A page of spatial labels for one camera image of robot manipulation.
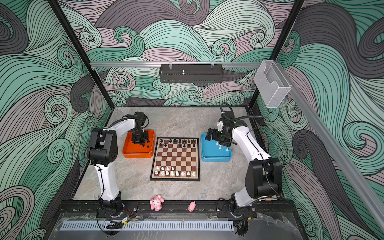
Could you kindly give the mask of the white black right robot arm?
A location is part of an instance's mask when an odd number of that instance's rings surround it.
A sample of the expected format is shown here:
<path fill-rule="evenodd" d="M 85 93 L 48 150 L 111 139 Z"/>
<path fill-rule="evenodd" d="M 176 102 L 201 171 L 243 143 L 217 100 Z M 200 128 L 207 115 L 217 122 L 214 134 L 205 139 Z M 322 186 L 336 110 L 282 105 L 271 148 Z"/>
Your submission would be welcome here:
<path fill-rule="evenodd" d="M 249 165 L 244 187 L 231 196 L 232 210 L 250 207 L 256 201 L 276 197 L 282 191 L 282 164 L 272 158 L 251 135 L 245 119 L 236 118 L 233 110 L 221 110 L 217 128 L 208 129 L 206 140 L 216 141 L 218 145 L 230 147 L 237 145 L 245 155 Z"/>

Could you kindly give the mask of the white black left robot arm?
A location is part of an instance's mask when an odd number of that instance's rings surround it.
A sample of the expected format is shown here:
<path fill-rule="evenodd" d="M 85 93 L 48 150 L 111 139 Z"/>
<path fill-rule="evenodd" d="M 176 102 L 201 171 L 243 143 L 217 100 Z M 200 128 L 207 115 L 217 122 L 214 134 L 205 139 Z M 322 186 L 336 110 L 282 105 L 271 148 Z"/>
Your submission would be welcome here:
<path fill-rule="evenodd" d="M 113 209 L 119 215 L 124 209 L 121 191 L 116 182 L 114 161 L 118 156 L 117 140 L 126 133 L 131 134 L 131 142 L 144 146 L 149 135 L 143 130 L 148 117 L 142 112 L 125 115 L 107 128 L 92 130 L 87 148 L 87 157 L 98 172 L 101 187 L 99 205 Z"/>

